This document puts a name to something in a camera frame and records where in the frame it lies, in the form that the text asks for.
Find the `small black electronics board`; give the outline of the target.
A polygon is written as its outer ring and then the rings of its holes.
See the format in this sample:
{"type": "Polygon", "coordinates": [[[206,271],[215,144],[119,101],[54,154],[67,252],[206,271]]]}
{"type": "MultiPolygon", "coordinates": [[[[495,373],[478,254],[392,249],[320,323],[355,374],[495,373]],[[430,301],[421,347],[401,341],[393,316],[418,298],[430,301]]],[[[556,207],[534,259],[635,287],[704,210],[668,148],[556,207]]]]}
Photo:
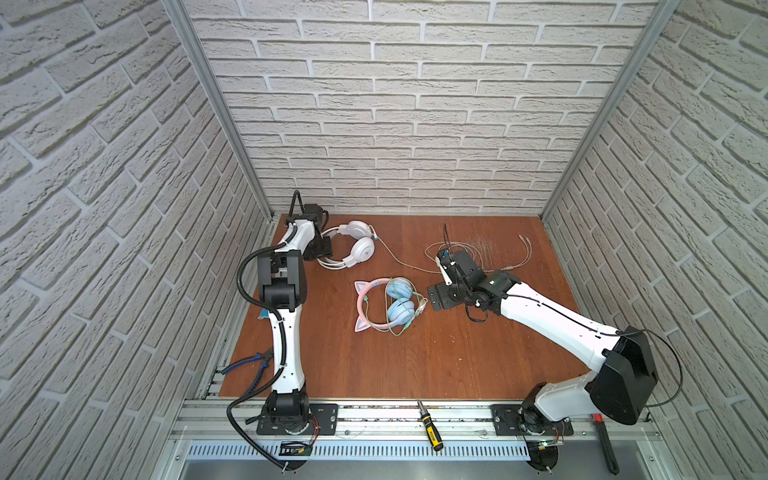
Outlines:
{"type": "Polygon", "coordinates": [[[303,457],[310,456],[313,451],[313,444],[307,442],[282,442],[279,447],[280,457],[303,457]]]}

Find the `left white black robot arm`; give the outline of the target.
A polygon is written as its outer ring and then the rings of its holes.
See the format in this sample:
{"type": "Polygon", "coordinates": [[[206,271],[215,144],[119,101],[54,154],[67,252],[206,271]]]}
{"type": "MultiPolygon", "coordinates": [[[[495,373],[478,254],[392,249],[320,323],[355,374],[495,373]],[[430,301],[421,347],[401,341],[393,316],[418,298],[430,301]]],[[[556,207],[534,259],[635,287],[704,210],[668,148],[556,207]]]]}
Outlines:
{"type": "Polygon", "coordinates": [[[310,422],[300,317],[308,296],[304,252],[317,236],[315,222],[294,220],[277,245],[256,257],[258,299],[268,311],[274,353],[274,382],[264,415],[294,432],[310,422]]]}

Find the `yellow black screwdriver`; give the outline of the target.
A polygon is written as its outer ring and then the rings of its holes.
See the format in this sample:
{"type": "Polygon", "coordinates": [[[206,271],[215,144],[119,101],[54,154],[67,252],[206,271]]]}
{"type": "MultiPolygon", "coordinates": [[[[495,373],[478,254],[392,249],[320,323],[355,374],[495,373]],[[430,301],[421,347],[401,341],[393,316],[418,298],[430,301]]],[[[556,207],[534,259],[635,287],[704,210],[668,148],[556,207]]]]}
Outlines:
{"type": "Polygon", "coordinates": [[[444,443],[439,433],[439,430],[437,429],[434,421],[432,420],[430,412],[428,411],[428,409],[426,408],[426,406],[423,404],[421,400],[417,401],[417,406],[419,409],[420,421],[426,431],[431,448],[433,449],[434,452],[442,451],[444,448],[444,443]]]}

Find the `pink blue cat-ear headphones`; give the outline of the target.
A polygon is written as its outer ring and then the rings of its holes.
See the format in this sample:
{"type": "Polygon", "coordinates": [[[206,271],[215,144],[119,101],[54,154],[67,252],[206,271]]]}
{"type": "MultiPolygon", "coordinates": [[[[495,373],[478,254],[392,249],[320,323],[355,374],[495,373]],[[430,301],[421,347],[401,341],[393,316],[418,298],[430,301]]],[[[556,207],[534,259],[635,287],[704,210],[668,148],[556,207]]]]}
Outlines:
{"type": "Polygon", "coordinates": [[[366,330],[402,335],[425,310],[427,299],[419,293],[414,284],[404,277],[378,278],[371,281],[355,281],[357,295],[357,319],[354,331],[366,330]],[[370,305],[373,291],[383,289],[384,320],[373,321],[370,305]]]}

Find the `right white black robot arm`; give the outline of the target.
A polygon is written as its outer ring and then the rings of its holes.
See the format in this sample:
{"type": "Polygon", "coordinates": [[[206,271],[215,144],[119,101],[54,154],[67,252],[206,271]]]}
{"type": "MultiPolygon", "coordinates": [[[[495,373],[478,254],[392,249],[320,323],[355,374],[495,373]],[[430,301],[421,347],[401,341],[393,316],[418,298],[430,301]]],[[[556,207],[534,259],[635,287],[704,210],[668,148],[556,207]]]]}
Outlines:
{"type": "Polygon", "coordinates": [[[637,423],[658,382],[645,333],[619,330],[584,317],[538,293],[506,271],[487,273],[464,250],[438,251],[442,282],[429,287],[435,311],[462,305],[516,321],[568,350],[588,373],[559,383],[535,385],[518,409],[522,429],[541,435],[573,416],[602,414],[637,423]]]}

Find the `white headphones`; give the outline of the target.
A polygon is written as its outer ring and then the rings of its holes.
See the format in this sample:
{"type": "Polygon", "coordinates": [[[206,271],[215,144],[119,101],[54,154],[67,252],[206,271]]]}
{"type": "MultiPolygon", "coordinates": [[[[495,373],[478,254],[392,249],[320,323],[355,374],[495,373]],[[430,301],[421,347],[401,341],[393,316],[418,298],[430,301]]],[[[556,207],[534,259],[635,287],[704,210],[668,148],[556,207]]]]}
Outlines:
{"type": "Polygon", "coordinates": [[[317,262],[328,270],[344,270],[368,261],[375,252],[375,229],[359,220],[328,228],[321,232],[321,253],[317,262]],[[346,256],[333,258],[332,243],[335,237],[344,236],[354,240],[346,256]]]}

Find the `red pipe wrench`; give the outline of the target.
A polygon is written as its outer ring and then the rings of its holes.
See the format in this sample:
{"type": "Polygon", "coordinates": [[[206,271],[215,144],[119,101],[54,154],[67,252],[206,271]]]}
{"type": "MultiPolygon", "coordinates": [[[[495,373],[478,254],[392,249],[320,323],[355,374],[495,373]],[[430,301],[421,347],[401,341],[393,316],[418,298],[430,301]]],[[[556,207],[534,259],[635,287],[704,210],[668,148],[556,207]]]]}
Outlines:
{"type": "Polygon", "coordinates": [[[601,446],[607,470],[614,476],[620,473],[620,466],[613,449],[604,418],[601,414],[593,414],[592,419],[601,446]]]}

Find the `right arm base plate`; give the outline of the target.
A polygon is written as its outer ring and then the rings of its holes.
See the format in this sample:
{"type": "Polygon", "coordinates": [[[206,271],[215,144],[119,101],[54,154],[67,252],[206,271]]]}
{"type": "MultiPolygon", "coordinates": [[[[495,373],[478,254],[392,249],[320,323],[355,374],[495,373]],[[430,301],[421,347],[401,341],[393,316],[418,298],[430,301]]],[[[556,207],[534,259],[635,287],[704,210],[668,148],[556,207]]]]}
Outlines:
{"type": "Polygon", "coordinates": [[[574,429],[569,421],[553,422],[535,407],[522,404],[492,404],[491,417],[497,436],[572,436],[574,429]]]}

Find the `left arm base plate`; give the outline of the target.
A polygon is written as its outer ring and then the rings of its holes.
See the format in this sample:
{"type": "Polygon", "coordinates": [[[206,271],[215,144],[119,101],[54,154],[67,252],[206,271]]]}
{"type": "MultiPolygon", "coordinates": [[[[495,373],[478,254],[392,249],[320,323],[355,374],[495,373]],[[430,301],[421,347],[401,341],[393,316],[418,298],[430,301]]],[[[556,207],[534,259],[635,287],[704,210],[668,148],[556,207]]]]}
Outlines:
{"type": "Polygon", "coordinates": [[[307,436],[319,429],[320,436],[336,433],[339,405],[335,403],[310,403],[300,410],[282,414],[264,406],[258,418],[256,432],[260,436],[307,436]]]}

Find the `blue handled pliers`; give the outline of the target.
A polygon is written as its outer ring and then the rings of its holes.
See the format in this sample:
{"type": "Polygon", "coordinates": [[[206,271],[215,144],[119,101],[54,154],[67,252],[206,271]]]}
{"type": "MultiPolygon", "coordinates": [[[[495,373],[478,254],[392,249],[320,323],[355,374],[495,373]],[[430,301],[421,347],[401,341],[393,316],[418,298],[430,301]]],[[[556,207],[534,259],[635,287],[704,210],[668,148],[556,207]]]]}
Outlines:
{"type": "Polygon", "coordinates": [[[226,376],[229,373],[232,373],[234,370],[236,370],[239,367],[249,366],[249,365],[258,365],[258,368],[256,370],[256,373],[254,374],[254,377],[250,386],[243,393],[243,396],[251,395],[254,391],[258,389],[259,384],[263,378],[264,372],[269,367],[270,361],[273,358],[274,358],[273,349],[269,348],[263,353],[256,353],[253,356],[243,358],[241,360],[238,360],[226,366],[221,371],[221,374],[226,376]]]}

